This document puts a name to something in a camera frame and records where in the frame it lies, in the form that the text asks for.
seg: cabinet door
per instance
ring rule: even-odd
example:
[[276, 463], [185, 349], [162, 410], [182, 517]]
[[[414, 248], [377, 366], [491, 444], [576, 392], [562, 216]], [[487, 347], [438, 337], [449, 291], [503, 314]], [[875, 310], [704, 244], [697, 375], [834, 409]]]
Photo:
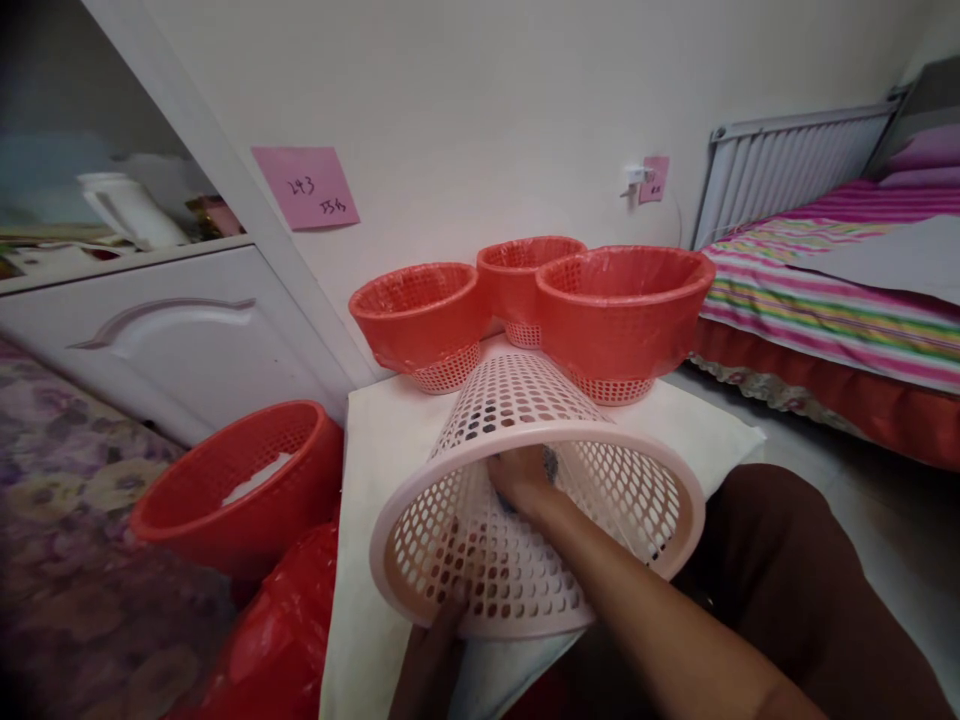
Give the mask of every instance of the cabinet door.
[[299, 398], [342, 424], [354, 389], [253, 246], [2, 297], [0, 331], [187, 445]]

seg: pink sticky note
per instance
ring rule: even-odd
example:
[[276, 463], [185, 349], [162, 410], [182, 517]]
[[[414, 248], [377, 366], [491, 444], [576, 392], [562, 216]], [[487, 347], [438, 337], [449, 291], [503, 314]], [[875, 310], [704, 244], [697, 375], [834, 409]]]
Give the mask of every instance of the pink sticky note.
[[252, 148], [291, 230], [351, 225], [360, 214], [333, 148]]
[[663, 191], [667, 186], [667, 170], [670, 169], [670, 158], [666, 155], [645, 157], [644, 167], [650, 168], [650, 179], [640, 185], [640, 202], [660, 202], [663, 200]]

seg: pink pillow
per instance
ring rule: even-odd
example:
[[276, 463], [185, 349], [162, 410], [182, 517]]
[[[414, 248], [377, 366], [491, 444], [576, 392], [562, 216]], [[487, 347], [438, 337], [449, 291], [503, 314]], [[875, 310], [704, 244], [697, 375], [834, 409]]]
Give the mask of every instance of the pink pillow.
[[895, 173], [954, 165], [960, 165], [960, 124], [918, 132], [903, 150], [887, 160], [884, 169]]
[[960, 167], [904, 170], [888, 175], [879, 185], [882, 188], [960, 187]]

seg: person's hand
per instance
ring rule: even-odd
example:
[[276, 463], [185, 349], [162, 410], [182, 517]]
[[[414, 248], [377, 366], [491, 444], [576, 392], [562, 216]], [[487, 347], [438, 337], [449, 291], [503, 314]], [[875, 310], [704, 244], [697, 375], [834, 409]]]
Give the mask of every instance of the person's hand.
[[446, 720], [466, 648], [457, 626], [467, 606], [465, 584], [455, 580], [433, 625], [410, 630], [389, 720]]
[[543, 445], [506, 450], [487, 458], [487, 473], [494, 489], [526, 519], [554, 492], [543, 465]]

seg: white bottle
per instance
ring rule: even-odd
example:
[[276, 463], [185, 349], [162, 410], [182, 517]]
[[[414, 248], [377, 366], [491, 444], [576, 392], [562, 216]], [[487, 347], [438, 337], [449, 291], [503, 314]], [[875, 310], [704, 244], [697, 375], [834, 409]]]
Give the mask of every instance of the white bottle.
[[78, 175], [84, 199], [97, 215], [140, 250], [186, 245], [190, 239], [150, 197], [147, 189], [123, 173]]

